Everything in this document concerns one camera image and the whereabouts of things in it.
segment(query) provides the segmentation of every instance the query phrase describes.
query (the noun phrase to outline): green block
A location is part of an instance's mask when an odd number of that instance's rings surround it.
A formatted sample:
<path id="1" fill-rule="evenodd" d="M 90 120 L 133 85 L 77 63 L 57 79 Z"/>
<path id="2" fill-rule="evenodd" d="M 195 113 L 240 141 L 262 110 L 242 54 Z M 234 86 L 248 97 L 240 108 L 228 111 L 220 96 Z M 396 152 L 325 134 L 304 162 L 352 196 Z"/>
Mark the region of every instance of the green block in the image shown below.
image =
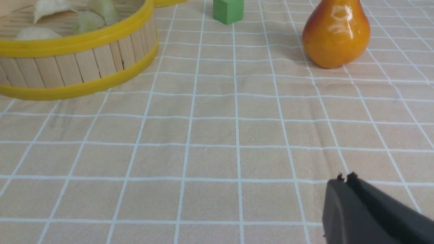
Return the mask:
<path id="1" fill-rule="evenodd" d="M 213 17 L 225 25 L 243 19 L 244 0 L 213 0 Z"/>

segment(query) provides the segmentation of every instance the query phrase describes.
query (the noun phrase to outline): fabric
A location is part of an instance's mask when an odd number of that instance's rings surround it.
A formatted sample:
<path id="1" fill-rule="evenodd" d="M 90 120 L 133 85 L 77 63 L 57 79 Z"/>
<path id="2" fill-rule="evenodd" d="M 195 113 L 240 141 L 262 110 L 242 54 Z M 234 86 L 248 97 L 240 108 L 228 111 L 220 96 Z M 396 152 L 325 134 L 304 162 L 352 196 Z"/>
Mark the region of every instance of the fabric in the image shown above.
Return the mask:
<path id="1" fill-rule="evenodd" d="M 0 97 L 0 243 L 323 244 L 328 179 L 434 218 L 434 1 L 363 0 L 368 50 L 303 54 L 316 0 L 155 10 L 158 58 L 87 97 Z"/>

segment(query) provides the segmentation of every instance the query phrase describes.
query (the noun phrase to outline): round wooden container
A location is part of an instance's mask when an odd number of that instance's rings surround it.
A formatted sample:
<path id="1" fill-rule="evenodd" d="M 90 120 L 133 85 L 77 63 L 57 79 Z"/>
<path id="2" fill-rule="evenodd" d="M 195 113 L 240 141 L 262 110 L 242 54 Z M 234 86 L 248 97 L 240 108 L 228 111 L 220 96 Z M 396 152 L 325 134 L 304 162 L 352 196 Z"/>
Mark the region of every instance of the round wooden container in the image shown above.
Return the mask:
<path id="1" fill-rule="evenodd" d="M 87 0 L 70 0 L 85 11 Z M 122 21 L 72 35 L 78 14 L 43 17 L 62 38 L 16 41 L 33 26 L 36 0 L 0 0 L 0 95 L 23 100 L 69 99 L 122 84 L 146 69 L 158 52 L 153 0 L 115 0 Z"/>

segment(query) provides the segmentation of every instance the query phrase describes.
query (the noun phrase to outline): orange pear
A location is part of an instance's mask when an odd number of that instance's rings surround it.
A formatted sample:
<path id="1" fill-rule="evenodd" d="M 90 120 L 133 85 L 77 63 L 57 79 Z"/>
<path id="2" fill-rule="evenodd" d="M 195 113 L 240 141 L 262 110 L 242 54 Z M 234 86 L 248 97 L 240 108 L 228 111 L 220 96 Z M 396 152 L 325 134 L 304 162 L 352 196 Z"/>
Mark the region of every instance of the orange pear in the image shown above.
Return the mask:
<path id="1" fill-rule="evenodd" d="M 361 56 L 371 28 L 360 0 L 321 0 L 303 29 L 306 54 L 322 68 L 336 68 Z"/>

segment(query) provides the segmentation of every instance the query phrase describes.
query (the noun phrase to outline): yellow plastic band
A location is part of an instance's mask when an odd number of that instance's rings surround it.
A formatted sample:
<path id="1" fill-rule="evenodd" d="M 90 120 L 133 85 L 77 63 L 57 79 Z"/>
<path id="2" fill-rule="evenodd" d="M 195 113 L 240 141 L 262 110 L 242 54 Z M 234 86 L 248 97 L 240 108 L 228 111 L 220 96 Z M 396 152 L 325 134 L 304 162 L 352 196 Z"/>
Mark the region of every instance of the yellow plastic band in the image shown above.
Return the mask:
<path id="1" fill-rule="evenodd" d="M 187 0 L 154 0 L 154 6 L 156 8 L 168 7 L 176 5 L 178 3 L 186 2 Z"/>
<path id="2" fill-rule="evenodd" d="M 158 53 L 158 33 L 155 39 L 154 46 L 151 51 L 143 57 L 136 64 L 131 67 L 120 71 L 114 75 L 106 76 L 94 81 L 67 87 L 59 87 L 52 89 L 32 89 L 32 88 L 18 88 L 10 86 L 0 86 L 0 95 L 33 101 L 50 101 L 59 99 L 70 99 L 80 96 L 90 95 L 95 92 L 101 92 L 118 86 L 124 82 L 134 78 L 143 70 L 145 70 L 154 61 Z"/>
<path id="3" fill-rule="evenodd" d="M 78 53 L 103 46 L 137 31 L 151 18 L 154 2 L 146 0 L 143 6 L 127 19 L 100 30 L 49 40 L 0 40 L 0 57 L 39 58 Z"/>

